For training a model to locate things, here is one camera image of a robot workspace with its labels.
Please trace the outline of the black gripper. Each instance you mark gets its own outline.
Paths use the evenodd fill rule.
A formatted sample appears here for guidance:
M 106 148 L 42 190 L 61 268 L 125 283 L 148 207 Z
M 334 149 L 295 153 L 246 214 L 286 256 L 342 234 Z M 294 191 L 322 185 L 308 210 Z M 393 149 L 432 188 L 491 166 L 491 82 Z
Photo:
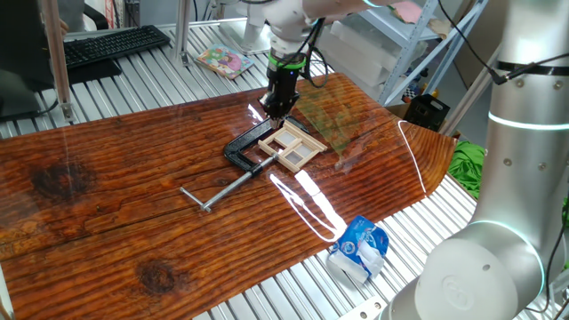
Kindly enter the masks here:
M 268 89 L 262 96 L 260 105 L 270 127 L 279 129 L 300 97 L 296 91 L 299 70 L 272 66 L 268 68 L 267 76 Z

